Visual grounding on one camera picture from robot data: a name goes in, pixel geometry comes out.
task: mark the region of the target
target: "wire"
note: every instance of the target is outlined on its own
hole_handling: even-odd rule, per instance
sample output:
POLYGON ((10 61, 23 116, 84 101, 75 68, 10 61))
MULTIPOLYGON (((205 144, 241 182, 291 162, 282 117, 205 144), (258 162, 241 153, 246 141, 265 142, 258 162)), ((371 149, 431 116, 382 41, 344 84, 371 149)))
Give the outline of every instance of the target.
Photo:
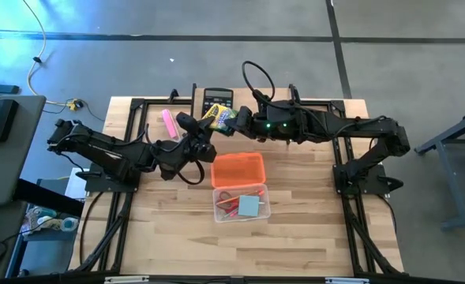
POLYGON ((269 80, 269 83, 271 84, 271 88, 272 88, 272 95, 271 95, 271 98, 269 99, 270 101, 272 101, 272 99, 274 99, 274 94, 276 92, 276 89, 274 88, 274 82, 272 82, 272 79, 271 77, 269 76, 269 74, 267 73, 267 71, 264 70, 264 68, 262 68, 260 65, 258 65, 257 63, 255 62, 251 62, 249 60, 246 60, 245 62, 242 63, 241 65, 241 70, 242 70, 242 77, 244 78, 245 82, 246 82, 246 85, 248 86, 248 88, 253 92, 253 86, 249 83, 248 81, 248 77, 246 76, 246 65, 249 64, 249 65, 252 65, 252 66, 255 66, 257 67, 257 69, 259 69, 266 77, 267 77, 267 80, 269 80))
MULTIPOLYGON (((322 130, 325 131, 325 127, 324 127, 324 124, 320 121, 320 119, 317 118, 316 115, 314 115, 314 113, 310 110, 310 109, 307 109, 305 107, 302 107, 302 106, 277 106, 275 104, 272 104, 271 102, 269 102, 267 99, 265 99, 264 95, 262 94, 262 92, 260 92, 259 90, 254 90, 252 85, 249 83, 248 81, 248 78, 246 76, 246 72, 245 72, 245 66, 246 64, 250 64, 250 65, 253 65, 255 67, 257 67, 269 80, 269 83, 271 83, 271 87, 272 87, 272 96, 271 96, 271 99, 272 100, 274 98, 274 93, 275 93, 275 87, 274 87, 274 83, 272 82, 272 79, 271 77, 269 76, 269 74, 267 73, 267 71, 265 71, 262 67, 260 67, 257 63, 255 62, 251 62, 251 61, 245 61, 242 63, 242 77, 244 78, 245 82, 246 82, 246 85, 248 86, 248 88, 252 91, 252 94, 253 94, 253 97, 255 98, 256 101, 261 101, 263 102, 264 104, 270 106, 270 107, 274 107, 276 109, 279 109, 279 110, 289 110, 289 109, 292 109, 293 107, 298 109, 298 110, 303 110, 305 111, 307 114, 309 114, 309 116, 314 119, 316 122, 318 122, 318 124, 320 125, 320 127, 322 128, 322 130)), ((328 135, 328 133, 325 131, 325 136, 326 137, 330 137, 328 135)))
POLYGON ((162 147, 158 147, 157 150, 162 150, 162 151, 164 151, 164 152, 166 152, 166 153, 171 153, 171 152, 173 152, 174 150, 176 150, 179 146, 181 146, 181 145, 182 145, 183 143, 185 143, 185 142, 188 142, 188 144, 190 143, 190 140, 189 140, 189 138, 187 138, 187 136, 186 136, 186 137, 183 137, 183 139, 181 139, 181 140, 180 140, 174 147, 172 147, 171 149, 168 149, 168 150, 167 150, 167 149, 164 149, 164 148, 162 148, 162 147))
POLYGON ((83 239, 84 239, 84 228, 87 225, 88 217, 90 216, 90 212, 92 211, 94 205, 96 205, 97 200, 100 196, 103 195, 104 192, 99 192, 96 197, 93 198, 92 202, 90 203, 90 207, 87 210, 87 213, 84 215, 83 219, 83 226, 81 227, 81 236, 80 236, 80 265, 83 264, 83 239))
POLYGON ((64 157, 66 157, 69 160, 69 162, 71 162, 74 166, 79 167, 81 172, 84 173, 83 167, 76 164, 68 155, 65 155, 65 154, 62 154, 62 153, 60 153, 60 155, 63 155, 64 157))
POLYGON ((136 139, 128 142, 128 143, 123 143, 123 144, 115 144, 115 143, 112 143, 110 141, 104 141, 104 140, 101 140, 99 138, 96 138, 96 137, 93 137, 93 136, 89 136, 88 134, 83 134, 83 133, 74 133, 74 134, 68 134, 66 136, 64 136, 62 139, 60 139, 59 142, 57 142, 57 144, 55 146, 53 146, 54 148, 58 148, 60 146, 60 143, 62 143, 64 140, 66 139, 69 139, 69 138, 72 138, 72 137, 77 137, 77 136, 86 136, 88 137, 89 139, 93 139, 93 140, 97 140, 99 142, 103 142, 105 144, 108 144, 110 146, 113 146, 113 147, 125 147, 125 146, 129 146, 129 145, 132 145, 134 143, 137 143, 139 142, 139 140, 143 139, 143 135, 145 134, 145 131, 143 131, 136 139))
POLYGON ((380 120, 383 120, 383 119, 386 119, 386 117, 384 115, 380 115, 379 117, 369 119, 368 121, 360 121, 360 122, 348 123, 347 125, 341 127, 339 130, 337 130, 337 132, 334 133, 332 138, 336 138, 339 134, 341 134, 342 131, 344 131, 347 128, 350 128, 351 126, 357 126, 357 127, 364 126, 364 125, 368 125, 368 124, 371 124, 371 123, 374 123, 376 121, 380 121, 380 120))
POLYGON ((25 231, 23 231, 23 232, 14 234, 14 235, 12 235, 12 236, 9 236, 9 237, 5 238, 3 241, 1 241, 1 243, 6 242, 7 240, 9 240, 9 239, 12 238, 12 237, 18 237, 18 236, 21 235, 21 234, 25 234, 25 233, 28 233, 28 232, 32 232, 33 230, 36 230, 36 229, 38 229, 39 227, 41 227, 45 222, 48 222, 48 221, 51 221, 51 220, 53 220, 53 219, 59 218, 61 214, 62 214, 62 213, 58 213, 57 216, 55 216, 55 217, 53 217, 53 218, 51 218, 51 219, 48 219, 48 220, 46 220, 46 221, 40 223, 40 224, 39 224, 37 227, 35 227, 35 228, 32 228, 32 229, 30 229, 30 230, 25 230, 25 231))
POLYGON ((388 205, 388 208, 390 208, 390 212, 392 213, 392 221, 393 221, 393 229, 397 234, 397 220, 396 220, 396 213, 393 211, 392 205, 388 202, 386 198, 384 198, 382 195, 378 194, 378 197, 380 197, 383 202, 385 202, 388 205))
POLYGON ((199 181, 197 181, 197 182, 189 181, 185 177, 183 177, 183 175, 181 173, 179 173, 179 172, 177 173, 179 178, 181 178, 184 182, 186 182, 189 185, 198 185, 204 180, 204 167, 202 166, 201 162, 199 162, 199 160, 195 160, 195 163, 197 164, 197 167, 199 168, 199 174, 201 175, 199 177, 199 181))
MULTIPOLYGON (((32 7, 25 1, 25 0, 22 0, 24 2, 24 4, 27 6, 27 8, 30 10, 30 12, 32 13, 32 15, 34 16, 34 18, 36 19, 37 23, 39 24, 39 27, 41 28, 41 32, 43 33, 43 47, 41 47, 41 51, 39 52, 39 54, 37 54, 37 56, 33 57, 32 60, 34 61, 32 63, 32 66, 30 67, 30 70, 28 71, 28 74, 27 74, 27 85, 28 85, 28 88, 30 89, 30 91, 32 92, 33 95, 40 95, 36 92, 36 90, 34 90, 34 88, 32 87, 32 84, 31 84, 31 79, 32 79, 32 75, 33 72, 34 72, 34 67, 36 67, 36 63, 43 63, 43 61, 41 60, 41 55, 43 55, 44 53, 44 50, 46 50, 46 41, 47 41, 47 38, 46 38, 46 32, 44 31, 44 27, 43 27, 43 24, 41 24, 41 21, 39 20, 39 18, 37 17, 36 15, 36 12, 34 12, 34 10, 32 9, 32 7)), ((57 105, 57 106, 66 106, 66 103, 58 103, 58 102, 52 102, 50 100, 47 100, 46 101, 47 104, 52 104, 52 105, 57 105)))
POLYGON ((146 142, 148 144, 151 144, 152 142, 150 141, 150 137, 148 137, 148 127, 150 126, 149 123, 146 124, 146 127, 144 127, 144 138, 146 138, 146 142))
POLYGON ((48 110, 43 110, 43 112, 47 113, 47 114, 60 114, 61 112, 64 111, 65 108, 67 108, 69 106, 69 101, 72 101, 73 99, 67 99, 66 102, 64 103, 65 105, 62 106, 62 109, 59 110, 59 111, 48 111, 48 110))
POLYGON ((369 142, 369 150, 373 147, 373 141, 376 138, 371 138, 371 141, 369 142))
POLYGON ((98 116, 96 116, 95 114, 92 113, 92 110, 90 110, 90 106, 88 105, 87 102, 85 102, 83 99, 79 99, 79 100, 80 100, 81 102, 84 103, 84 105, 87 107, 88 112, 89 112, 94 118, 97 118, 97 119, 99 119, 99 120, 102 121, 102 122, 105 122, 104 119, 102 119, 102 118, 100 118, 100 117, 98 117, 98 116))

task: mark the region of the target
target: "orange container lid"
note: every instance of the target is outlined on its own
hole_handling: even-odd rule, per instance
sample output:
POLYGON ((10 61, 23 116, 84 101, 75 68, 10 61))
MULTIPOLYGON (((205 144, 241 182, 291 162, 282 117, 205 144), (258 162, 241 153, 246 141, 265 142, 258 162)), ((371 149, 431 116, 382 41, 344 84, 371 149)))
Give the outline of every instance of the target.
POLYGON ((215 189, 263 183, 265 169, 260 153, 219 155, 211 165, 211 184, 215 189))

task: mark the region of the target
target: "plastic container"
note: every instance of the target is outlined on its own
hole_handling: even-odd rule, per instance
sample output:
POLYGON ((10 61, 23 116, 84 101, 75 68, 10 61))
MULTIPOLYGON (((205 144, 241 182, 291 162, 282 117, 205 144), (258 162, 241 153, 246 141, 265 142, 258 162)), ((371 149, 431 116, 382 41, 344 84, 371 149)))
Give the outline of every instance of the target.
POLYGON ((211 184, 215 189, 263 183, 265 169, 260 153, 220 155, 211 165, 211 184))
POLYGON ((267 185, 256 184, 256 185, 243 185, 234 186, 228 188, 219 188, 213 190, 213 204, 215 208, 215 221, 216 222, 237 222, 237 221, 248 221, 254 219, 266 219, 271 216, 271 207, 269 205, 269 194, 267 185), (256 192, 263 191, 263 194, 255 194, 256 192), (222 209, 216 205, 217 202, 221 201, 220 193, 228 192, 231 197, 239 197, 241 195, 259 196, 258 215, 253 216, 241 216, 239 214, 229 214, 225 209, 222 209))

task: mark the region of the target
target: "calculator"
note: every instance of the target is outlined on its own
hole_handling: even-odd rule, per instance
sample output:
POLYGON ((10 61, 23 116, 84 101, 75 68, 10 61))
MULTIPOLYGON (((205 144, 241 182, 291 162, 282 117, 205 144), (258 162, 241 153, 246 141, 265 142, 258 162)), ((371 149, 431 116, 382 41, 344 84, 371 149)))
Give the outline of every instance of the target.
POLYGON ((204 89, 204 101, 202 103, 202 115, 204 117, 208 110, 215 104, 218 103, 224 107, 232 108, 232 99, 234 97, 234 91, 226 88, 205 88, 204 89))

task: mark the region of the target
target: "gray floor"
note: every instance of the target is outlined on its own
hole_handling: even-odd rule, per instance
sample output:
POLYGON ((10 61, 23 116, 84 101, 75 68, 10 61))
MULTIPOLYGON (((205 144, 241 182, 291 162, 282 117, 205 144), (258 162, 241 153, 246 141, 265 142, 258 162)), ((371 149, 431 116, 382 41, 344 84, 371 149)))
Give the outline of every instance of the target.
MULTIPOLYGON (((330 36, 324 0, 145 1, 32 0, 49 32, 148 35, 330 36)), ((39 31, 18 0, 0 0, 0 29, 39 31)), ((465 37, 463 0, 335 0, 341 36, 465 37)), ((0 39, 0 84, 25 83, 40 40, 0 39)), ((371 116, 385 114, 406 126, 416 146, 465 115, 465 45, 352 44, 343 56, 356 99, 371 116)), ((260 63, 278 86, 294 83, 303 96, 342 98, 332 43, 224 43, 146 41, 48 42, 44 67, 33 85, 48 99, 80 97, 104 117, 112 95, 168 95, 191 84, 244 87, 240 65, 260 63)), ((267 86, 260 76, 255 85, 267 86)), ((23 177, 57 178, 71 165, 47 152, 46 138, 57 118, 102 122, 86 111, 44 114, 23 177)), ((86 162, 73 156, 77 162, 86 162)), ((410 153, 385 161, 404 188, 392 194, 406 272, 465 280, 465 229, 441 232, 456 210, 436 153, 410 153)))

